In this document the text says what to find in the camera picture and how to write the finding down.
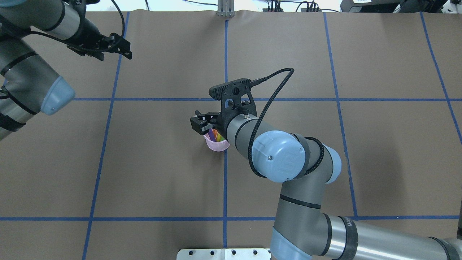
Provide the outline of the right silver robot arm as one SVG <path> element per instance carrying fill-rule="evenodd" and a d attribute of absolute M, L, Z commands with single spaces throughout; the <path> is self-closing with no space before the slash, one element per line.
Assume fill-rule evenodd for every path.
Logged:
<path fill-rule="evenodd" d="M 258 122 L 255 105 L 229 102 L 206 114 L 195 112 L 192 129 L 216 129 L 262 177 L 282 183 L 270 251 L 277 260 L 460 260 L 461 239 L 419 237 L 322 213 L 327 184 L 341 173 L 341 158 L 315 138 Z"/>

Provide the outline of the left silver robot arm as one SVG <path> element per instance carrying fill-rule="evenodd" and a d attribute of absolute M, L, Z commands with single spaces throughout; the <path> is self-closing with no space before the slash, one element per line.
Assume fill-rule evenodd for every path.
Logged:
<path fill-rule="evenodd" d="M 123 35 L 103 35 L 86 18 L 96 0 L 2 0 L 0 69 L 1 139 L 23 128 L 42 112 L 53 115 L 75 98 L 75 91 L 31 46 L 29 35 L 41 35 L 63 43 L 80 56 L 104 60 L 104 53 L 132 59 L 130 43 Z"/>

